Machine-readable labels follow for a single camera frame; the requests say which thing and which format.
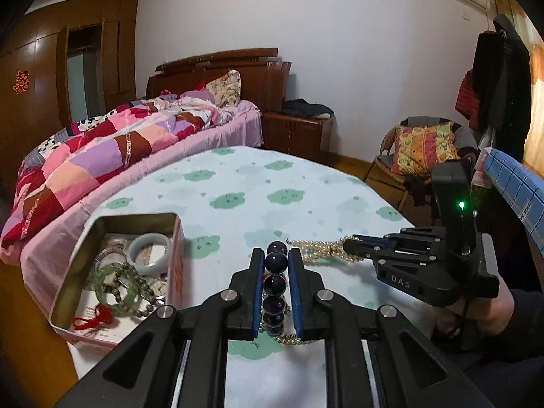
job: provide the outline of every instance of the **dark sleeve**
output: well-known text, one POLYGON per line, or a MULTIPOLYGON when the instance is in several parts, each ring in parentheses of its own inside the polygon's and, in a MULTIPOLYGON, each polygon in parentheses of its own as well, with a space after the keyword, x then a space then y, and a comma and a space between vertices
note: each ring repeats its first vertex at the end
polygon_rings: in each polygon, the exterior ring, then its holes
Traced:
POLYGON ((500 335, 489 339, 494 356, 505 362, 544 356, 544 295, 510 291, 515 302, 510 323, 500 335))

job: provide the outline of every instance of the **curtain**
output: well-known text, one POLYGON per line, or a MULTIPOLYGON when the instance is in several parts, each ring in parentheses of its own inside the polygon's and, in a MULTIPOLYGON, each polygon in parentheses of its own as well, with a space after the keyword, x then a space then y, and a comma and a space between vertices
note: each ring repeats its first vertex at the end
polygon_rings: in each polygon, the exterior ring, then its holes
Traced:
POLYGON ((544 42, 516 0, 494 0, 494 3, 497 13, 505 14, 512 21, 530 53, 531 127, 525 141, 523 163, 544 176, 544 42))

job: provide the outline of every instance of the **wooden headboard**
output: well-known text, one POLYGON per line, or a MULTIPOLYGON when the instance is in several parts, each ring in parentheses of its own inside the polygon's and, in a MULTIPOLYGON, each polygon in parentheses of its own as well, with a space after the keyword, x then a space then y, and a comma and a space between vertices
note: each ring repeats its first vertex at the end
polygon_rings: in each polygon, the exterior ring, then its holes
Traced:
POLYGON ((148 80, 145 95, 153 98, 161 90, 182 94, 193 90, 202 80, 206 83, 231 69, 241 76, 241 98, 256 104, 262 112, 280 112, 291 63, 277 57, 277 48, 238 49, 192 56, 161 64, 161 72, 148 80))

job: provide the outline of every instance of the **gold chain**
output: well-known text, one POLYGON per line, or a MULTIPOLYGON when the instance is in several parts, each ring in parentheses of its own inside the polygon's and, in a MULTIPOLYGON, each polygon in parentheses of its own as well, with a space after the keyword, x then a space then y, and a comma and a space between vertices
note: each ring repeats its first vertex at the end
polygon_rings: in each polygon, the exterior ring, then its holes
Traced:
MULTIPOLYGON (((354 255, 348 255, 344 248, 344 242, 348 239, 354 239, 352 236, 346 236, 339 239, 336 242, 321 242, 321 241, 304 241, 304 240, 295 240, 290 241, 286 239, 286 242, 295 248, 300 249, 300 253, 303 259, 303 263, 307 266, 314 266, 317 264, 317 261, 322 258, 335 257, 346 262, 359 262, 363 258, 354 255)), ((284 314, 288 315, 291 312, 289 305, 285 305, 284 314)), ((262 320, 260 323, 261 332, 265 330, 265 325, 262 320)), ((314 343, 315 340, 302 340, 299 339, 295 334, 292 333, 283 333, 279 336, 271 336, 276 342, 283 345, 305 345, 314 343)))

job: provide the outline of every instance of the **purple bead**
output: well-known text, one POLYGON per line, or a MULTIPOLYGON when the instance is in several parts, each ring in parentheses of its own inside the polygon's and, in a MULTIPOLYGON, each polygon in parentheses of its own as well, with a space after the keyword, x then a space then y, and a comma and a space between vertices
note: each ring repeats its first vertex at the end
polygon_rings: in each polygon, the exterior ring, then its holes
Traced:
POLYGON ((282 241, 274 241, 268 245, 267 255, 270 255, 270 253, 274 253, 275 251, 283 253, 285 256, 287 256, 287 246, 282 241))
POLYGON ((284 314, 282 313, 277 314, 276 316, 272 316, 271 314, 264 313, 263 322, 267 327, 279 327, 281 324, 284 323, 284 314))
POLYGON ((263 282, 263 289, 268 296, 281 296, 286 288, 285 279, 280 275, 270 275, 263 282))
POLYGON ((271 336, 279 336, 284 332, 284 324, 281 324, 278 327, 267 327, 265 326, 266 332, 271 336))
POLYGON ((263 310, 272 316, 281 315, 284 312, 285 300, 282 297, 267 296, 263 299, 263 310))
POLYGON ((265 268, 275 275, 283 273, 287 269, 287 264, 287 256, 279 251, 270 253, 265 258, 265 268))

